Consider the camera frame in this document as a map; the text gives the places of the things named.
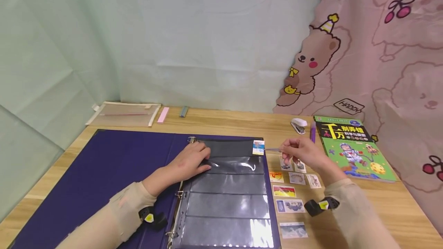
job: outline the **green book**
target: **green book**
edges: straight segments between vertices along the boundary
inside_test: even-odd
[[[349,177],[395,182],[396,176],[358,119],[314,116],[329,158]]]

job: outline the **purple marker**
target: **purple marker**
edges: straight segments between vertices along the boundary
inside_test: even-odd
[[[315,121],[311,123],[311,141],[315,143]]]

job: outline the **bear print fabric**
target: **bear print fabric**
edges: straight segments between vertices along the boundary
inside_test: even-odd
[[[443,234],[443,0],[322,0],[275,113],[361,119]]]

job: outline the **beige sleeve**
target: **beige sleeve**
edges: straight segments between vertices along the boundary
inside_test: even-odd
[[[153,206],[155,200],[141,182],[132,183],[69,234],[57,249],[115,249],[140,226],[138,212]]]
[[[332,213],[349,249],[400,248],[361,188],[350,179],[329,185],[325,196],[331,196],[340,202]]]

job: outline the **left hand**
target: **left hand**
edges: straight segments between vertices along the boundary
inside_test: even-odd
[[[152,196],[157,197],[170,185],[211,169],[210,165],[200,165],[204,159],[209,159],[210,153],[211,149],[206,147],[204,143],[190,143],[170,164],[155,170],[142,183]]]
[[[167,173],[170,173],[176,183],[190,179],[197,174],[211,169],[210,165],[201,165],[204,159],[209,159],[211,149],[202,142],[188,144],[175,159],[166,165]]]

